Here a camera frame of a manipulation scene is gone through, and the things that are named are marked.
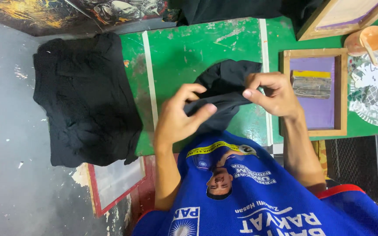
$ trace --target blue t-shirt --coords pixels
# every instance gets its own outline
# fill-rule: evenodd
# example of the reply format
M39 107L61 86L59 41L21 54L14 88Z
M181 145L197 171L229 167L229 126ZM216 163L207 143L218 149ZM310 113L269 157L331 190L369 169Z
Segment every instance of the blue t-shirt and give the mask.
M151 211L135 236L378 235L378 206L355 185L316 196L252 140L223 132L179 154L182 183L170 211Z

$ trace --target gray floor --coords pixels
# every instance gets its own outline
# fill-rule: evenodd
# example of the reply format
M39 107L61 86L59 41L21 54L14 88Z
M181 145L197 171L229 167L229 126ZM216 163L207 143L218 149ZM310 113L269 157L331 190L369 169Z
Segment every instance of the gray floor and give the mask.
M45 112L32 98L39 43L0 25L0 235L123 235L128 199L108 219L95 219L88 187L72 178L75 169L50 164Z

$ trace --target black cloth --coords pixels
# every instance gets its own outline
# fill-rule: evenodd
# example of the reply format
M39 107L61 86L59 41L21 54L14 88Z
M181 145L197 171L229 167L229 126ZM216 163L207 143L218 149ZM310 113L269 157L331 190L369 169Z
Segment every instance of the black cloth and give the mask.
M178 25L192 25L243 17L281 16L282 0L185 0Z
M252 61L226 60L209 67L194 83L202 84L207 91L198 94L199 100L184 107L186 115L191 116L207 103L217 107L217 112L201 124L196 134L223 131L231 119L239 112L239 106L251 103L243 97L244 79L250 73L260 73L262 64Z
M138 158L142 121L118 35L51 40L33 58L33 99L46 110L53 166L106 166L123 159L130 164Z

